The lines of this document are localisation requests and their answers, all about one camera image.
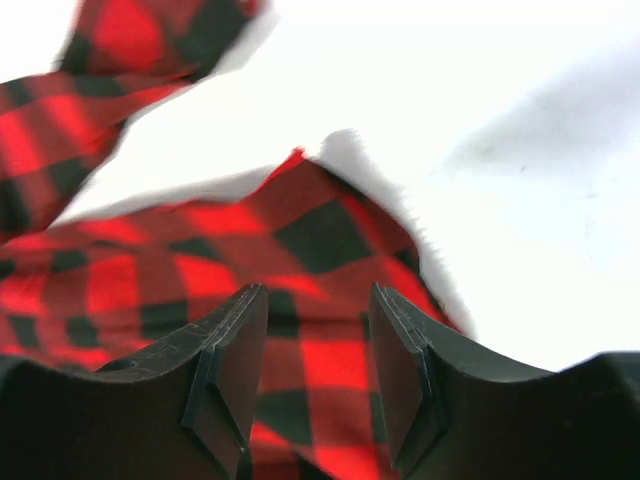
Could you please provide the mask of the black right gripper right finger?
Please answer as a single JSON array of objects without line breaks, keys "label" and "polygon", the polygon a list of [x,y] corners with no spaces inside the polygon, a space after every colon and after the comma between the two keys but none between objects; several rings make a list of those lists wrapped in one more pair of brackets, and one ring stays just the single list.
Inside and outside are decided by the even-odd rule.
[{"label": "black right gripper right finger", "polygon": [[402,478],[638,477],[637,353],[545,371],[380,285],[369,325],[390,460]]}]

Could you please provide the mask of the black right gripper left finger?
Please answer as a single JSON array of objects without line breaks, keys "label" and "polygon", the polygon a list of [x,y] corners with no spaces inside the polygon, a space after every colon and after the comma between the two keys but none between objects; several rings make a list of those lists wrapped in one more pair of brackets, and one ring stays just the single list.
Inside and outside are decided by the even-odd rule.
[{"label": "black right gripper left finger", "polygon": [[267,291],[252,284],[95,372],[3,357],[2,477],[234,478],[249,444],[267,319]]}]

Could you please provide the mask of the red black plaid shirt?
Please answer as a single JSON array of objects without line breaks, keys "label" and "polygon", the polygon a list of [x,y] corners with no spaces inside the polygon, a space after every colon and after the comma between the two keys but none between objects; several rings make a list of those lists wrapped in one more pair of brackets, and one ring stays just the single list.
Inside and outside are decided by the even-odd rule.
[{"label": "red black plaid shirt", "polygon": [[57,225],[139,110],[207,76],[255,1],[86,1],[58,68],[1,86],[1,360],[95,372],[268,295],[249,444],[232,479],[391,479],[373,283],[438,321],[397,221],[301,150],[237,201]]}]

